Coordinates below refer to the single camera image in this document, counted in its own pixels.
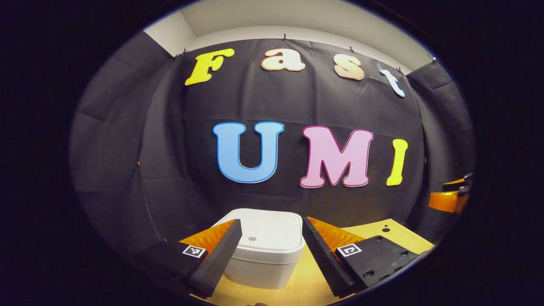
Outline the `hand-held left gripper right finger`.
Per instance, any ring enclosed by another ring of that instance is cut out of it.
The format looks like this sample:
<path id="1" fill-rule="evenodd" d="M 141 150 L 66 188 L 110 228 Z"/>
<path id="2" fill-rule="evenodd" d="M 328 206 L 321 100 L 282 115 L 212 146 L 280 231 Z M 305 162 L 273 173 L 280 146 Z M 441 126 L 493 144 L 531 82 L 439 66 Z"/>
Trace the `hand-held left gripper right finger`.
<path id="1" fill-rule="evenodd" d="M 312 217 L 303 218 L 302 235 L 337 298 L 367 290 L 422 256 L 383 235 L 362 238 Z"/>

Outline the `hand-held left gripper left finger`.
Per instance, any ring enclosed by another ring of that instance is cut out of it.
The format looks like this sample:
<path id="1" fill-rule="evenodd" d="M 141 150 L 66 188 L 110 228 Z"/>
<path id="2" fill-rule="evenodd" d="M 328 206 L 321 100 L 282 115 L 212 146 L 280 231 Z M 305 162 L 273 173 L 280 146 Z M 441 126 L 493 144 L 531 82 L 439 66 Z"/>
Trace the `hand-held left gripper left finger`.
<path id="1" fill-rule="evenodd" d="M 188 238 L 148 247 L 140 253 L 140 267 L 161 286 L 209 298 L 241 237 L 241 221 L 232 219 Z"/>

